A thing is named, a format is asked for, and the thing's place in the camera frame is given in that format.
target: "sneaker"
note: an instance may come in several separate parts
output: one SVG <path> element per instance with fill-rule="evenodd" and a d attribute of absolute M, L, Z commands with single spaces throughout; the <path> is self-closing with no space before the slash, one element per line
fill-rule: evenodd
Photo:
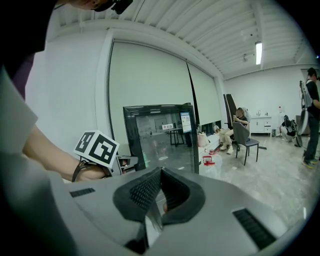
<path fill-rule="evenodd" d="M 232 148 L 232 146 L 230 146 L 230 148 L 228 149 L 228 151 L 226 153 L 231 155 L 233 152 L 234 152 L 234 149 Z"/>
<path fill-rule="evenodd" d="M 316 165 L 319 162 L 319 160 L 317 159 L 313 159 L 310 161 L 311 164 Z"/>
<path fill-rule="evenodd" d="M 305 161 L 302 161 L 302 165 L 307 167 L 308 169 L 313 169 L 313 165 L 311 165 L 310 163 L 306 163 Z"/>

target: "cabinet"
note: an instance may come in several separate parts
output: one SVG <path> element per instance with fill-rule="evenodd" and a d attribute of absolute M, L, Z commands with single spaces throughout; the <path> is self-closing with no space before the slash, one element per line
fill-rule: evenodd
<path fill-rule="evenodd" d="M 250 121 L 250 133 L 272 135 L 271 116 L 253 116 Z"/>

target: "chair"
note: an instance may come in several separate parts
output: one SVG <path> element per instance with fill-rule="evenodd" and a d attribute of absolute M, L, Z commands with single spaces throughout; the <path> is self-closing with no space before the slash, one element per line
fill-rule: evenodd
<path fill-rule="evenodd" d="M 256 162 L 257 162 L 260 142 L 253 138 L 249 138 L 250 132 L 241 123 L 233 122 L 232 127 L 233 127 L 233 136 L 234 136 L 236 149 L 237 149 L 235 158 L 238 158 L 239 145 L 244 145 L 246 147 L 244 165 L 246 165 L 247 155 L 248 156 L 250 155 L 250 147 L 257 146 L 256 148 Z"/>

